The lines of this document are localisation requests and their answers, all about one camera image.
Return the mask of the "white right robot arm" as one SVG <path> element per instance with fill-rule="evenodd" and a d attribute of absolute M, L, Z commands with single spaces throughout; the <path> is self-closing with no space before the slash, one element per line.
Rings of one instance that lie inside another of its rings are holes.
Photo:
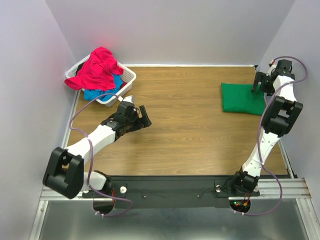
<path fill-rule="evenodd" d="M 230 182 L 230 190 L 236 196 L 254 192 L 273 147 L 291 131 L 303 109 L 294 94 L 297 80 L 292 72 L 293 60 L 289 56 L 277 57 L 269 64 L 268 72 L 255 74 L 251 91 L 261 90 L 270 99 L 259 122 L 256 145 Z"/>

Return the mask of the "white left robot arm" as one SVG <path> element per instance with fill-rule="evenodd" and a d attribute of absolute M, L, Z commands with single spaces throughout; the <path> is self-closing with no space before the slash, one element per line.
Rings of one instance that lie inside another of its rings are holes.
<path fill-rule="evenodd" d="M 120 99 L 115 113 L 90 134 L 66 148 L 56 147 L 50 155 L 42 183 L 68 199 L 82 191 L 95 191 L 100 197 L 111 193 L 110 178 L 99 171 L 85 171 L 86 163 L 107 145 L 123 135 L 151 126 L 145 106 L 136 107 L 133 97 Z"/>

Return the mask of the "green t shirt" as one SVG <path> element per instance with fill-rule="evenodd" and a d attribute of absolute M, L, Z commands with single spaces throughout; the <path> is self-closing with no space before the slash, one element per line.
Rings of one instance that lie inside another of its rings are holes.
<path fill-rule="evenodd" d="M 221 102 L 224 113 L 242 113 L 262 116 L 265 109 L 264 93 L 250 84 L 221 84 Z"/>

